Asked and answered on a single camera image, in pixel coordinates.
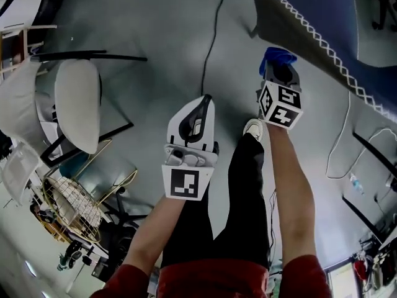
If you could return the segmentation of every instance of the red object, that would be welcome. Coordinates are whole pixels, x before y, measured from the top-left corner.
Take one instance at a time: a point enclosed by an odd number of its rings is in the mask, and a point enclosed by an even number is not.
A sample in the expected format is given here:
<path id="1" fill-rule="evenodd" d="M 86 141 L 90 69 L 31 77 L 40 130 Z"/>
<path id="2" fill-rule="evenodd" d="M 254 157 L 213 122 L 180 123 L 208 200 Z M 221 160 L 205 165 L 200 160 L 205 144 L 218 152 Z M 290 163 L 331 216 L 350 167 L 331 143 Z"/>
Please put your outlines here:
<path id="1" fill-rule="evenodd" d="M 161 270 L 159 298 L 265 298 L 267 270 L 243 260 L 201 260 L 174 264 Z M 131 265 L 121 265 L 91 298 L 146 298 L 148 276 Z M 329 297 L 331 291 L 317 257 L 305 255 L 284 267 L 280 297 Z"/>
<path id="2" fill-rule="evenodd" d="M 355 261 L 353 267 L 355 273 L 362 281 L 366 281 L 368 279 L 367 273 L 365 272 L 365 265 L 363 261 Z"/>

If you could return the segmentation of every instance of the sneaker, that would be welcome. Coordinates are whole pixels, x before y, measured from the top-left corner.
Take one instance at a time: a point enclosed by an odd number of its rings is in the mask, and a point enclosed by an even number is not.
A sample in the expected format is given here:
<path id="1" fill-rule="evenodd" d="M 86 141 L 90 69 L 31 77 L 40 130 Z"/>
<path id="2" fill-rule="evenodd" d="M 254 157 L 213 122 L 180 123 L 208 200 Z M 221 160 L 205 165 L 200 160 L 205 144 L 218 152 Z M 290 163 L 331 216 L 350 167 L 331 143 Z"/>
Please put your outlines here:
<path id="1" fill-rule="evenodd" d="M 250 119 L 244 127 L 243 135 L 250 133 L 257 141 L 260 142 L 263 134 L 263 123 L 259 119 Z"/>

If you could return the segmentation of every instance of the gold wire chair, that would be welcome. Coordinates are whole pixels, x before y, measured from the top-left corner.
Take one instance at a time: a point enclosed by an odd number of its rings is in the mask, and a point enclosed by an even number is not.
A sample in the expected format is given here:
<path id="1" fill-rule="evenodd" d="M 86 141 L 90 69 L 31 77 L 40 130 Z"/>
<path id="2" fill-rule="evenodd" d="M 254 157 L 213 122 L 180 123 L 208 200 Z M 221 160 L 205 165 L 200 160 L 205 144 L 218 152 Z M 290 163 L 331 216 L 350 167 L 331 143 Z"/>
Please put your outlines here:
<path id="1" fill-rule="evenodd" d="M 105 145 L 96 154 L 90 156 L 71 179 L 51 177 L 59 165 L 44 175 L 43 179 L 43 195 L 54 213 L 71 232 L 92 243 L 100 241 L 99 225 L 102 221 L 102 211 L 99 205 L 120 187 L 130 184 L 137 173 L 137 170 L 134 170 L 120 184 L 112 186 L 98 201 L 95 201 L 77 182 L 76 178 L 111 142 L 112 139 L 104 141 Z"/>

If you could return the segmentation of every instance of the pant leg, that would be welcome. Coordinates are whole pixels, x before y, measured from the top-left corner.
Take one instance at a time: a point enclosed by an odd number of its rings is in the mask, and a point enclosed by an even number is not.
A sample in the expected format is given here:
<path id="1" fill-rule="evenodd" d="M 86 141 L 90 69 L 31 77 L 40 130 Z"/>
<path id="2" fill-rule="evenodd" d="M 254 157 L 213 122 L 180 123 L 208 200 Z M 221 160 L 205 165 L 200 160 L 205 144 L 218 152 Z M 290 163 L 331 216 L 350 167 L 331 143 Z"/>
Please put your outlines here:
<path id="1" fill-rule="evenodd" d="M 209 258 L 212 243 L 207 188 L 201 201 L 186 201 L 175 229 L 163 250 L 161 267 Z"/>
<path id="2" fill-rule="evenodd" d="M 216 258 L 247 260 L 269 268 L 263 162 L 261 143 L 251 134 L 245 134 L 229 167 L 230 211 L 225 229 L 214 241 Z"/>

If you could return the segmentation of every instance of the water bottle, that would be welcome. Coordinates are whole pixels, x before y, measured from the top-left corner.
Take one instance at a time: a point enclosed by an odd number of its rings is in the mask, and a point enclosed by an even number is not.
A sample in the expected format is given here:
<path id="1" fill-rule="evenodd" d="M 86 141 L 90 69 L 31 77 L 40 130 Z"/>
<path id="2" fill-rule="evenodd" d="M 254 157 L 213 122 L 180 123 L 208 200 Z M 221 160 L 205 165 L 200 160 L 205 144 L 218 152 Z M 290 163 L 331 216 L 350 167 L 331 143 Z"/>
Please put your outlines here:
<path id="1" fill-rule="evenodd" d="M 350 174 L 350 182 L 353 184 L 353 187 L 356 191 L 358 191 L 361 195 L 364 194 L 364 189 L 360 183 L 360 181 L 356 178 L 354 174 Z"/>

